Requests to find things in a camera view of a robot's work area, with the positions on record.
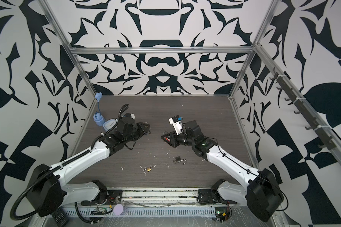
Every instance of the horizontal aluminum bar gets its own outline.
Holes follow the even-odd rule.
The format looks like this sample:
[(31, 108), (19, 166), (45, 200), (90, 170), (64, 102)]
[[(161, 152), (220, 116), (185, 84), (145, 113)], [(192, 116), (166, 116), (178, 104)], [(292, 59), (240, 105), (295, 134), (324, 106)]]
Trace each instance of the horizontal aluminum bar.
[(72, 47), (72, 54), (250, 53), (252, 47)]

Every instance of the table surface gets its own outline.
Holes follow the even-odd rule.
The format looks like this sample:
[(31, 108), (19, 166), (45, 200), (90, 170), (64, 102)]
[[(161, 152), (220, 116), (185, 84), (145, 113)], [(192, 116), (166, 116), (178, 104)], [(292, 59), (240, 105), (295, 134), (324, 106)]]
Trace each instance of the table surface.
[[(203, 161), (191, 147), (172, 148), (161, 139), (164, 131), (174, 131), (168, 119), (179, 115), (183, 122), (196, 120), (205, 136), (218, 139), (220, 146), (242, 162), (251, 165), (235, 116), (227, 97), (222, 96), (104, 96), (100, 109), (106, 120), (116, 118), (123, 104), (127, 113), (135, 114), (135, 122), (148, 122), (151, 134), (92, 165), (70, 183), (100, 180), (106, 187), (210, 187), (219, 179), (237, 183), (218, 166)], [(104, 132), (90, 119), (76, 153), (88, 148), (94, 138)], [(187, 163), (173, 163), (176, 156)], [(142, 167), (153, 166), (149, 172)]]

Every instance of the patterned wall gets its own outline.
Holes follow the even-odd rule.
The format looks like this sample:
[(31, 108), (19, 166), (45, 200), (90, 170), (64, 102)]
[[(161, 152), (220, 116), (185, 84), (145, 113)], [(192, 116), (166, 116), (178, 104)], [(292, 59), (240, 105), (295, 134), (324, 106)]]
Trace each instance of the patterned wall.
[(213, 47), (251, 45), (271, 0), (48, 2), (73, 46)]
[(84, 54), (79, 60), (103, 94), (229, 94), (246, 55)]
[[(282, 0), (262, 45), (341, 138), (341, 0)], [(270, 77), (256, 56), (235, 96), (252, 152), (291, 226), (341, 226), (341, 166)]]
[(67, 158), (92, 101), (38, 3), (0, 1), (0, 226), (22, 222), (14, 201), (36, 166)]

